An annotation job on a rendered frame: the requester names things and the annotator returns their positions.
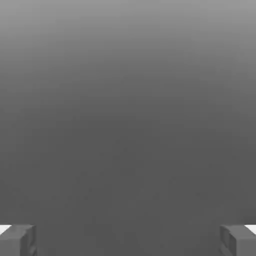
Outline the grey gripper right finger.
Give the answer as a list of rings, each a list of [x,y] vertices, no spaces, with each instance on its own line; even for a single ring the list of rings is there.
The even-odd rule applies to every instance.
[[[256,224],[221,225],[219,256],[256,256]]]

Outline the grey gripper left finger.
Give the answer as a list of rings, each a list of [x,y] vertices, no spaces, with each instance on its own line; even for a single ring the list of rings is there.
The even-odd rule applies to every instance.
[[[0,224],[0,256],[37,256],[37,226]]]

